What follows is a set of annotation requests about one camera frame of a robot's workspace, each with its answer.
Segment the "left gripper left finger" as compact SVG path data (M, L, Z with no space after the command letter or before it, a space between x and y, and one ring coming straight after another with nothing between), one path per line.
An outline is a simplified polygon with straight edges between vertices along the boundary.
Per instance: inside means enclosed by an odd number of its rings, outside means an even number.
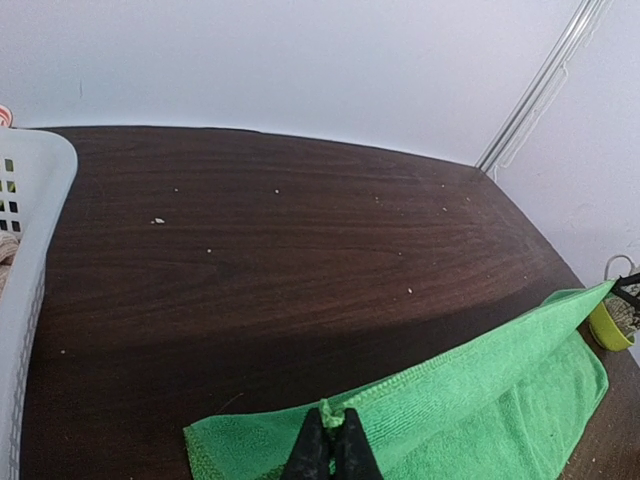
M329 480L331 441L318 408L310 409L282 472L283 480Z

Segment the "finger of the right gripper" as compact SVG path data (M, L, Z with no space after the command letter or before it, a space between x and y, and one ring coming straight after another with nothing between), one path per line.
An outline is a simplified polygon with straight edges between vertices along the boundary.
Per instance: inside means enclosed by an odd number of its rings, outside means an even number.
M640 280L640 274L635 273L626 277L618 278L613 285L613 294L627 303L638 303L639 297L637 294L631 294L626 290L626 287L638 286Z

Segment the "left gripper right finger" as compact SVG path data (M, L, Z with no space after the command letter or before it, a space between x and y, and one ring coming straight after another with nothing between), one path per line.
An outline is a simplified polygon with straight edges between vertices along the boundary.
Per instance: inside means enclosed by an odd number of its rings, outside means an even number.
M360 418L353 408L344 411L344 422L334 437L333 457L333 479L383 479Z

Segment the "green microfiber towel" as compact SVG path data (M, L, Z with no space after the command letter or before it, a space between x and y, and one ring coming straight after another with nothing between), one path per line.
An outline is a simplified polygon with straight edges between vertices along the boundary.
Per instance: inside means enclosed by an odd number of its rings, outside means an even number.
M331 441L357 411L383 479L555 479L605 396L579 325L612 290L561 290L539 307L382 380L317 402L217 415L184 431L196 479L282 479L307 412Z

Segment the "orange bunny pattern towel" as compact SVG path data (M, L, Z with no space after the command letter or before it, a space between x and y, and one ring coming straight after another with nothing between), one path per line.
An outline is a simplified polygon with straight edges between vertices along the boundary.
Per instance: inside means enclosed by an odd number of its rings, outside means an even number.
M7 231L0 235L0 293L3 293L9 278L11 267L18 252L20 242L18 238Z

